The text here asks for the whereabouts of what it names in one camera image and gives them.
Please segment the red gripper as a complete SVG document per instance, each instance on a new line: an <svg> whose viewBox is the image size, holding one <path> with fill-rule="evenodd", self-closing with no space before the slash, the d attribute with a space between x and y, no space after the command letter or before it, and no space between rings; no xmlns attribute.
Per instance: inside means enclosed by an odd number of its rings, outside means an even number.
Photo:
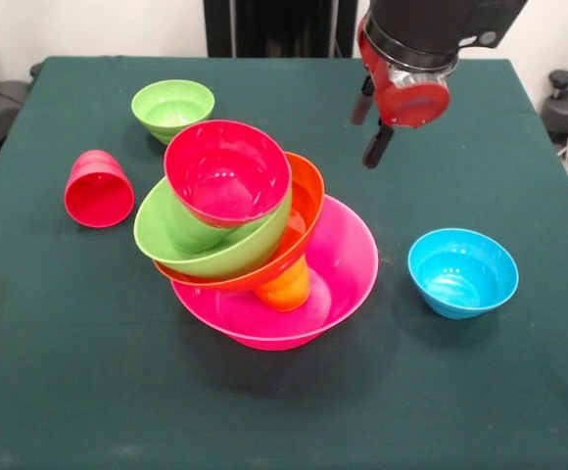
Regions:
<svg viewBox="0 0 568 470"><path fill-rule="evenodd" d="M418 128L441 116L450 104L450 65L436 70L411 67L376 48L378 42L401 49L366 14L357 27L357 44L366 78L355 100L352 124L362 125L372 105L378 109L378 131L362 157L369 169L381 161L395 134L392 126Z"/></svg>

